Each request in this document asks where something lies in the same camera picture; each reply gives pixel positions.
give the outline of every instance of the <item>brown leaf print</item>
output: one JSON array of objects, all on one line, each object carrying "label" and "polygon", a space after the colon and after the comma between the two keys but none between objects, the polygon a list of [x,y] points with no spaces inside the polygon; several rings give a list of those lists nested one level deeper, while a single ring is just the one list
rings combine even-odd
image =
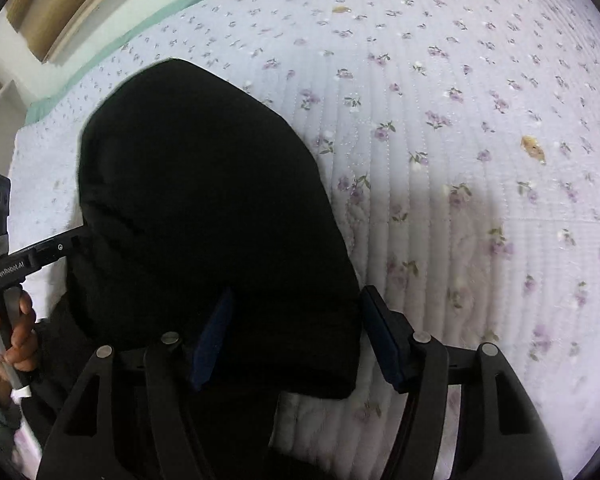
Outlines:
[{"label": "brown leaf print", "polygon": [[545,164],[544,151],[538,145],[538,141],[532,136],[523,136],[520,145],[525,149],[528,155],[535,160],[539,160],[541,164]]}]

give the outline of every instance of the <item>quilted bedspread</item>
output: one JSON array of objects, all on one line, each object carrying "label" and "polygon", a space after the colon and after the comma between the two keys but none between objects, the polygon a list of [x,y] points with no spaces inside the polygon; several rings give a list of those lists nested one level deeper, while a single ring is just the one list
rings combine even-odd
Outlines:
[{"label": "quilted bedspread", "polygon": [[[446,344],[496,342],[573,478],[600,444],[600,14],[591,1],[189,7],[18,133],[14,247],[74,224],[81,128],[121,82],[169,57],[292,125],[315,155],[360,283]],[[61,282],[51,269],[27,287],[52,304]],[[285,396],[272,437],[343,479],[380,477],[405,403],[365,335],[361,345],[355,393]],[[439,479],[458,407],[453,389]]]}]

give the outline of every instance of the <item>black pants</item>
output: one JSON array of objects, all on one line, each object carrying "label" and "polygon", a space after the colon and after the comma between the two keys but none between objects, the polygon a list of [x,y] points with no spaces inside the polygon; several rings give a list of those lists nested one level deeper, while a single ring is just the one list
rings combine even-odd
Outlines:
[{"label": "black pants", "polygon": [[[92,235],[50,320],[47,379],[67,391],[101,344],[195,338],[230,286],[234,320],[192,407],[218,477],[256,478],[280,390],[344,398],[355,386],[358,283],[315,161],[273,111],[180,60],[123,84],[81,150]],[[73,332],[90,342],[75,359],[60,350]]]}]

